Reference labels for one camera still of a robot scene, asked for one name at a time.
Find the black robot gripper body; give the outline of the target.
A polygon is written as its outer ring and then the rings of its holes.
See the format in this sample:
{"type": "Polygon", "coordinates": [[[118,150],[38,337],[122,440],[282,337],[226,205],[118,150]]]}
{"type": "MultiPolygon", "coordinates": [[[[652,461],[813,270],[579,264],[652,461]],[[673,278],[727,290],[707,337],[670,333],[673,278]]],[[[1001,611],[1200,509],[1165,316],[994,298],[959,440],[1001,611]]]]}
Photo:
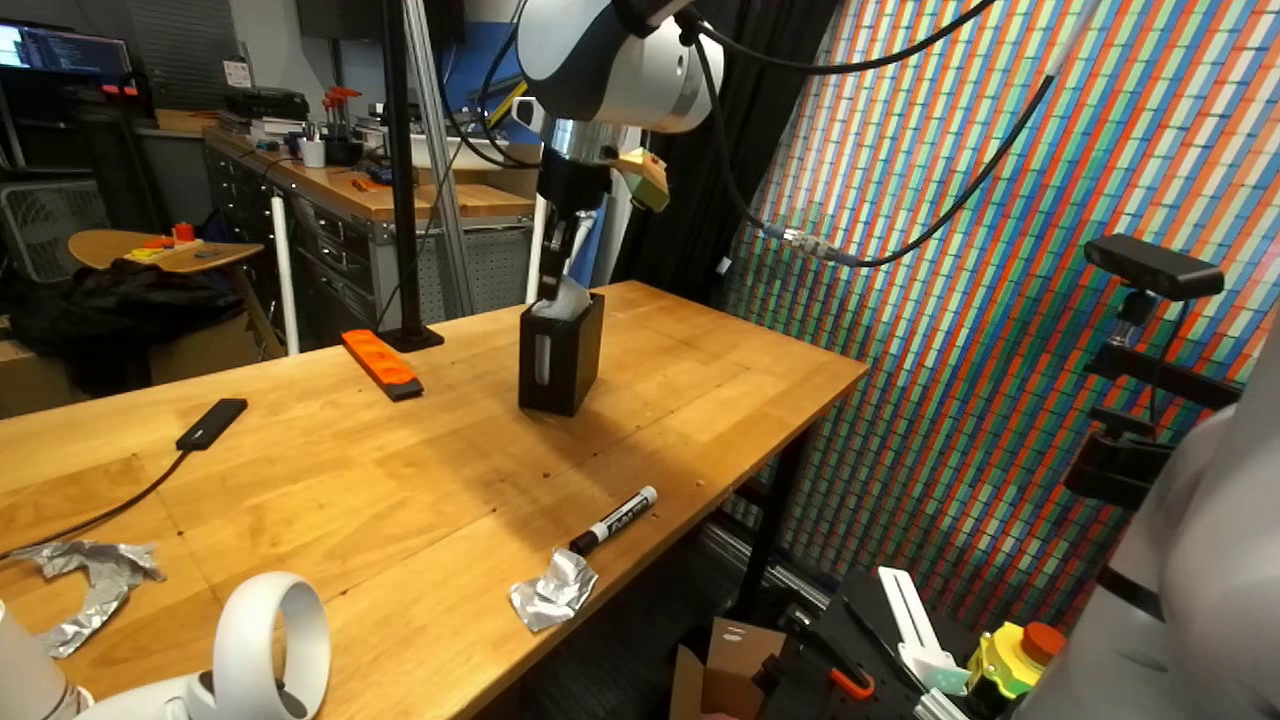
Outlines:
{"type": "Polygon", "coordinates": [[[609,162],[579,162],[550,154],[537,180],[539,201],[550,205],[544,220],[544,255],[564,261],[585,229],[585,211],[596,211],[614,186],[609,162]]]}

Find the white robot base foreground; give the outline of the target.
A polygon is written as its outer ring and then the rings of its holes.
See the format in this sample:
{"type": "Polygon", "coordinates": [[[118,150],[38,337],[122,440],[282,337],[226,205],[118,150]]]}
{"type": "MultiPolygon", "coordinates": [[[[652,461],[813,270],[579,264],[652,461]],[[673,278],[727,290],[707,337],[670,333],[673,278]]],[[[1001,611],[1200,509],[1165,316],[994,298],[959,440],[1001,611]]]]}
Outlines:
{"type": "Polygon", "coordinates": [[[1016,720],[1280,720],[1280,326],[1175,442],[1016,720]]]}

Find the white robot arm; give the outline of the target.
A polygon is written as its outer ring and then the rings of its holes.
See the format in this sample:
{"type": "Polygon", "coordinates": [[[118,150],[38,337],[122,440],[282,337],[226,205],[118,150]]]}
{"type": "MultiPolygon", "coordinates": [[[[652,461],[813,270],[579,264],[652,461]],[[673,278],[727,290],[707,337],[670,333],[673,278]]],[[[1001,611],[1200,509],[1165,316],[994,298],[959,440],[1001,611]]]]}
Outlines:
{"type": "Polygon", "coordinates": [[[614,186],[625,126],[680,137],[707,121],[726,55],[684,32],[693,0],[528,0],[518,61],[544,108],[537,194],[550,205],[537,316],[577,316],[588,286],[567,274],[571,243],[614,186]]]}

